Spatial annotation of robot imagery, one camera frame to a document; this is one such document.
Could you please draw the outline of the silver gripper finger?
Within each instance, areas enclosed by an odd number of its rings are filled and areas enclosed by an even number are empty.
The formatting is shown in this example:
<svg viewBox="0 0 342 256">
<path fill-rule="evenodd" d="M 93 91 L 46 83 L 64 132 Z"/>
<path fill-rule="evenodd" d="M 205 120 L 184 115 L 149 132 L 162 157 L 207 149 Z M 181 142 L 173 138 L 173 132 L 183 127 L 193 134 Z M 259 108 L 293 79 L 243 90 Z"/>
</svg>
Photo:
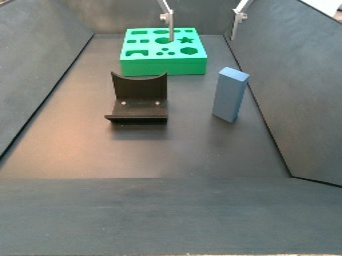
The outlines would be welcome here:
<svg viewBox="0 0 342 256">
<path fill-rule="evenodd" d="M 157 0 L 157 4 L 162 10 L 162 13 L 158 15 L 161 21 L 165 22 L 168 26 L 168 41 L 173 41 L 173 10 L 171 9 L 167 0 Z"/>
<path fill-rule="evenodd" d="M 247 19 L 247 8 L 251 5 L 252 0 L 240 0 L 237 6 L 232 9 L 233 12 L 233 23 L 232 23 L 232 30 L 229 40 L 235 39 L 237 25 Z"/>
</svg>

